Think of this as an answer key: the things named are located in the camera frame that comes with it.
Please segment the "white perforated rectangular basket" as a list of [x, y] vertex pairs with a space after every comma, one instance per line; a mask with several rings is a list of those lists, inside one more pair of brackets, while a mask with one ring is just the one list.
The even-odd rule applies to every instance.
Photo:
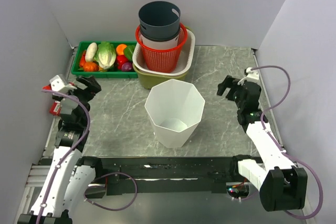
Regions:
[[180, 52], [179, 59], [177, 61], [175, 69], [171, 73], [164, 73], [164, 72], [157, 72], [150, 70], [144, 60], [144, 56], [141, 50], [141, 46], [137, 43], [135, 46], [135, 50], [132, 56], [133, 64], [135, 67], [146, 73], [150, 74], [160, 74], [166, 76], [178, 76], [184, 74], [189, 71], [192, 65], [192, 59], [194, 55], [195, 49], [195, 36], [191, 30], [187, 29], [187, 40], [186, 43], [183, 45], [182, 50]]

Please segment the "large white faceted container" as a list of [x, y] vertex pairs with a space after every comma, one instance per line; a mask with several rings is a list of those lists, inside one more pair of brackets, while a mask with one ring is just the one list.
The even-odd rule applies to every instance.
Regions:
[[199, 125], [204, 105], [193, 84], [171, 79], [151, 89], [144, 107], [156, 139], [166, 148], [180, 148]]

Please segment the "olive green rectangular basket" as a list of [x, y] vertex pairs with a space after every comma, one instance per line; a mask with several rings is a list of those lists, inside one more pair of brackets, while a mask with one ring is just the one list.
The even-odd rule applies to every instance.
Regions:
[[188, 74], [188, 71], [186, 73], [177, 75], [177, 76], [167, 76], [167, 75], [162, 75], [162, 74], [152, 74], [152, 73], [147, 73], [139, 70], [134, 64], [133, 64], [133, 69], [137, 73], [139, 82], [142, 87], [145, 89], [152, 89], [154, 86], [166, 82], [171, 79], [176, 79], [176, 80], [181, 80], [184, 81], [186, 78], [186, 75]]

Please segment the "red mesh basket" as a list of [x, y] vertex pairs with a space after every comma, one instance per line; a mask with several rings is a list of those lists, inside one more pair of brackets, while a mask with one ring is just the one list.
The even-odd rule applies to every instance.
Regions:
[[143, 43], [140, 25], [137, 27], [135, 37], [149, 70], [170, 73], [177, 65], [182, 47], [187, 41], [188, 32], [185, 26], [180, 23], [180, 32], [177, 45], [170, 49], [154, 49]]

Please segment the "white round bucket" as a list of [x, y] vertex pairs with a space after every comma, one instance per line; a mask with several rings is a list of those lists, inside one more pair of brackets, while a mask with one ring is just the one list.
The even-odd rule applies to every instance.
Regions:
[[179, 39], [180, 37], [183, 38], [183, 34], [183, 29], [179, 27], [178, 32], [170, 39], [153, 39], [145, 36], [142, 31], [139, 31], [139, 38], [146, 47], [156, 50], [168, 50], [178, 46]]

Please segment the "dark grey round bucket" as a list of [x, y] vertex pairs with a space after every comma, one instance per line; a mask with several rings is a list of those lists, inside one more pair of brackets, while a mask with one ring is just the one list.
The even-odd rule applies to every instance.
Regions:
[[154, 1], [142, 6], [138, 12], [140, 31], [152, 41], [167, 41], [180, 31], [180, 9], [170, 2]]

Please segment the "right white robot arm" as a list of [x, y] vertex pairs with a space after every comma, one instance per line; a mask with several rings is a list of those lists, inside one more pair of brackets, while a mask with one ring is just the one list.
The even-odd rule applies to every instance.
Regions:
[[261, 87], [255, 82], [226, 76], [218, 84], [217, 95], [235, 102], [237, 121], [252, 140], [262, 159], [260, 166], [249, 155], [233, 156], [229, 175], [235, 181], [246, 178], [259, 191], [260, 201], [266, 211], [296, 210], [305, 205], [308, 175], [284, 156], [272, 140], [268, 119], [259, 107]]

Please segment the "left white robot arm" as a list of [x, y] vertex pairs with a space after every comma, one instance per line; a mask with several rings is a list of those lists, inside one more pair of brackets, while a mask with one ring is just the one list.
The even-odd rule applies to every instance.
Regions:
[[89, 101], [101, 86], [93, 76], [78, 76], [76, 81], [85, 87], [68, 82], [61, 74], [43, 87], [59, 103], [55, 149], [40, 194], [30, 211], [20, 214], [18, 223], [72, 223], [71, 214], [88, 185], [103, 179], [101, 159], [82, 154], [91, 122]]

